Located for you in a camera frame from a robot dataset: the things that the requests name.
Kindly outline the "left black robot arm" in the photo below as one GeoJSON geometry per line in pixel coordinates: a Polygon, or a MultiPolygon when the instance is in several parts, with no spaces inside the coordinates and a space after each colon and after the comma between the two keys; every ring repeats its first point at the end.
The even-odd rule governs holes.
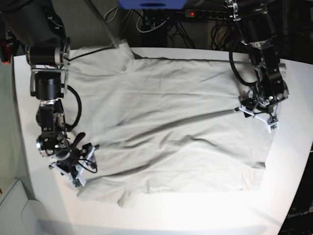
{"type": "Polygon", "coordinates": [[[139,160],[238,163],[262,168],[272,142],[253,117],[276,123],[273,109],[289,91],[270,39],[250,40],[255,29],[271,32],[262,3],[233,1],[256,80],[242,79],[228,62],[135,59],[126,43],[109,48],[100,60],[126,53],[124,70],[102,74],[91,96],[108,109],[93,115],[101,161],[139,160]]]}

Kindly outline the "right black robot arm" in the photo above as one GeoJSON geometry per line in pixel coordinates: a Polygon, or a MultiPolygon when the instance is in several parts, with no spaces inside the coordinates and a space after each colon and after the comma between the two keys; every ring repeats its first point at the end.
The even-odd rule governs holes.
{"type": "Polygon", "coordinates": [[[50,168],[69,178],[74,188],[83,187],[83,171],[97,172],[94,153],[98,146],[90,143],[78,147],[85,133],[74,141],[67,134],[74,125],[66,123],[62,99],[73,88],[67,84],[70,40],[64,24],[49,0],[3,0],[0,16],[25,47],[31,67],[30,95],[39,100],[36,114],[41,134],[36,147],[44,157],[52,157],[50,168]]]}

